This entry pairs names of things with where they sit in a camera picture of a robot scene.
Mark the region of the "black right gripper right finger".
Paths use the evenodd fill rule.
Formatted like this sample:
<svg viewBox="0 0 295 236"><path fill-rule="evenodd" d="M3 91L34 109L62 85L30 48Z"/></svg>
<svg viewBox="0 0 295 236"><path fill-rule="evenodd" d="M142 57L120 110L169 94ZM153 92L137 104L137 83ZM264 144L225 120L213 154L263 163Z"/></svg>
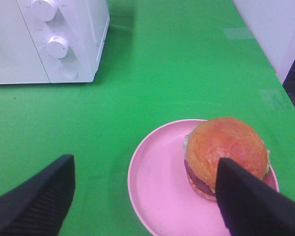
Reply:
<svg viewBox="0 0 295 236"><path fill-rule="evenodd" d="M295 202L230 158L218 162L216 198L233 236L295 236Z"/></svg>

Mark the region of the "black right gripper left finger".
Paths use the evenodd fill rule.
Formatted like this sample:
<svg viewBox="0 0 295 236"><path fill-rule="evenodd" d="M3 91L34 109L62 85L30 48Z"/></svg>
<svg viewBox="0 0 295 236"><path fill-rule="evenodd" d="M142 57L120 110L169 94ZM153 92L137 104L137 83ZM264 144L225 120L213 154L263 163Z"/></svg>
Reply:
<svg viewBox="0 0 295 236"><path fill-rule="evenodd" d="M0 236L57 236L75 192L72 154L0 196Z"/></svg>

